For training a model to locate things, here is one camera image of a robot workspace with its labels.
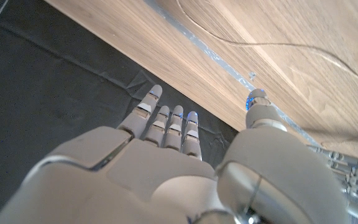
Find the white robotic arm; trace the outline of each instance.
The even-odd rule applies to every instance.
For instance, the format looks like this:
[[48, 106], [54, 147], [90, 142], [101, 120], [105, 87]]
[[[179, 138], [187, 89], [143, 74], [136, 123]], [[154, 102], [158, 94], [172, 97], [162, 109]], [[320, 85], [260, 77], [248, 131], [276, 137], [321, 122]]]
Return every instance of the white robotic arm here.
[[[170, 117], [163, 106], [146, 128], [161, 94], [154, 86], [117, 129], [99, 127], [54, 149], [1, 210], [0, 223], [348, 222], [339, 182], [286, 132], [263, 90], [250, 93], [247, 129], [216, 170], [202, 161], [197, 113], [182, 134], [183, 108]], [[342, 179], [350, 184], [356, 173]]]

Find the fingertip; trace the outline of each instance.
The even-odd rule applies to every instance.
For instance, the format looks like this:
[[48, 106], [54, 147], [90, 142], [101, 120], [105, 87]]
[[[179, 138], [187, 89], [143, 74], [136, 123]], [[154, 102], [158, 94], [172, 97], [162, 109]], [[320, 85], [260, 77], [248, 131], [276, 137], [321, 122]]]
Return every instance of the fingertip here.
[[154, 85], [153, 88], [149, 91], [149, 93], [160, 98], [162, 95], [162, 87], [160, 85]]
[[187, 121], [192, 121], [192, 122], [198, 124], [198, 114], [197, 114], [197, 112], [195, 112], [195, 111], [190, 112], [187, 115]]
[[162, 106], [158, 113], [159, 114], [164, 114], [165, 116], [169, 116], [169, 107]]

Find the black mat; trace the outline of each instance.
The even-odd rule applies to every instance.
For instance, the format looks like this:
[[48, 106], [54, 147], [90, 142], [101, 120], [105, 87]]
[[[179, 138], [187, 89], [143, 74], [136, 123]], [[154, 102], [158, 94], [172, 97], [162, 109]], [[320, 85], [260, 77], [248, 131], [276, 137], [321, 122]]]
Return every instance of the black mat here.
[[10, 1], [0, 16], [0, 209], [44, 155], [115, 128], [154, 84], [158, 106], [198, 112], [203, 159], [215, 167], [237, 131], [47, 3]]

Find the wooden table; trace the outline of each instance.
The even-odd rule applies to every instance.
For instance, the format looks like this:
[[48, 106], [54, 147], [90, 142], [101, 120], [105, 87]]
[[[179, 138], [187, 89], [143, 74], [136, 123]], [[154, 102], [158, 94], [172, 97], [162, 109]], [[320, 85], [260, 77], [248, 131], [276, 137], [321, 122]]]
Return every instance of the wooden table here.
[[[249, 89], [152, 8], [154, 0], [46, 1], [233, 128], [244, 129]], [[264, 88], [319, 143], [358, 156], [358, 1], [154, 3], [245, 82]]]

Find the wooden surface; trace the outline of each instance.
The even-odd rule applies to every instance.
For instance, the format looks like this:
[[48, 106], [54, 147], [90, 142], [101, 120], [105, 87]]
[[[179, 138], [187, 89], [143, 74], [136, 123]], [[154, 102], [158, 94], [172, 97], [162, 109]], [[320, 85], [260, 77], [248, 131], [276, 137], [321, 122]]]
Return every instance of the wooden surface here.
[[[244, 129], [248, 89], [145, 2], [47, 2]], [[318, 142], [358, 156], [358, 1], [157, 2], [245, 79], [256, 73], [250, 82]]]

